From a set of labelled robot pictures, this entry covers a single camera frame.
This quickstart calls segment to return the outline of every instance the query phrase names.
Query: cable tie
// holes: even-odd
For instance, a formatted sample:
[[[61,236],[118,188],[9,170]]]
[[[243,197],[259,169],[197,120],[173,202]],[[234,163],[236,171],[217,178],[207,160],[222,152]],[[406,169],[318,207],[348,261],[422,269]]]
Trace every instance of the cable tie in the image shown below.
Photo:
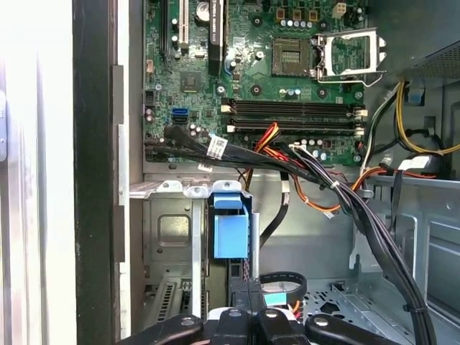
[[[421,313],[425,313],[426,311],[428,311],[428,306],[425,305],[424,307],[421,307],[421,308],[412,308],[406,304],[402,307],[402,309],[407,313],[421,314]]]

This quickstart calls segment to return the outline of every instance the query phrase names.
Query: black wire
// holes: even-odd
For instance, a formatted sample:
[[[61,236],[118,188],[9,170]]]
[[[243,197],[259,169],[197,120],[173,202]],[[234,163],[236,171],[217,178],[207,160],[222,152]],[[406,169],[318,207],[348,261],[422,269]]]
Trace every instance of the black wire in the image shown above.
[[[281,177],[281,185],[283,185],[283,182],[285,181],[287,181],[287,185],[289,185],[289,175],[286,172],[280,172],[280,177]],[[280,209],[278,210],[277,215],[273,218],[270,224],[268,224],[265,230],[260,234],[260,248],[262,248],[262,246],[265,244],[265,242],[267,242],[270,236],[273,235],[275,230],[278,228],[278,226],[281,224],[281,222],[286,217],[286,213],[288,212],[288,209],[289,209],[289,197],[290,197],[289,189],[284,190],[284,191],[282,190]]]

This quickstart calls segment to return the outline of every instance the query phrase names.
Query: orange wire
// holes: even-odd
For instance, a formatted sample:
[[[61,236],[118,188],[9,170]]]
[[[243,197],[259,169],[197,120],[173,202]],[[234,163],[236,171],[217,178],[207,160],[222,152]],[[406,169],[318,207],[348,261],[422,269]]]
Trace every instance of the orange wire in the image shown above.
[[[293,308],[293,314],[295,314],[296,311],[298,311],[300,308],[300,301],[298,300],[296,303],[295,303],[295,306]]]

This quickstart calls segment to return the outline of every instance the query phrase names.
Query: pci slot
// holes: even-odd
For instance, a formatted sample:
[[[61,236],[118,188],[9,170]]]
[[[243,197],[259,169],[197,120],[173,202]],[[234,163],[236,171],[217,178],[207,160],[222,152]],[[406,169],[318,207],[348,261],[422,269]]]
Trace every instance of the pci slot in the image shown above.
[[[179,48],[188,49],[188,0],[179,0]]]
[[[276,121],[283,134],[317,134],[317,135],[356,135],[361,128],[350,122],[317,122],[317,121]],[[230,119],[226,131],[229,134],[263,134],[273,120],[241,120]]]
[[[166,56],[167,52],[167,27],[169,17],[169,5],[168,0],[160,0],[160,54],[163,58]]]
[[[354,107],[335,103],[304,103],[277,101],[242,101],[223,98],[221,112],[237,116],[331,116],[351,117]]]

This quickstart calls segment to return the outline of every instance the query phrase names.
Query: sticker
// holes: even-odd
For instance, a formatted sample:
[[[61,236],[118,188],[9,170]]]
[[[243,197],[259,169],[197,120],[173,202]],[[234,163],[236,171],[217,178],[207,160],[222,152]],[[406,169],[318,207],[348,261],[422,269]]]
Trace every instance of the sticker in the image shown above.
[[[398,170],[423,169],[430,162],[430,156],[417,156],[411,160],[403,160]]]
[[[332,219],[334,217],[332,212],[326,211],[326,212],[323,212],[323,213],[324,213],[324,216],[328,217],[329,219]]]
[[[206,154],[209,157],[221,160],[228,142],[227,139],[213,135]]]
[[[281,193],[289,193],[290,186],[289,181],[281,181]]]
[[[267,307],[288,304],[286,293],[268,293],[264,295],[264,299]]]
[[[213,167],[211,167],[209,164],[201,163],[198,165],[198,170],[206,171],[207,173],[212,173]]]

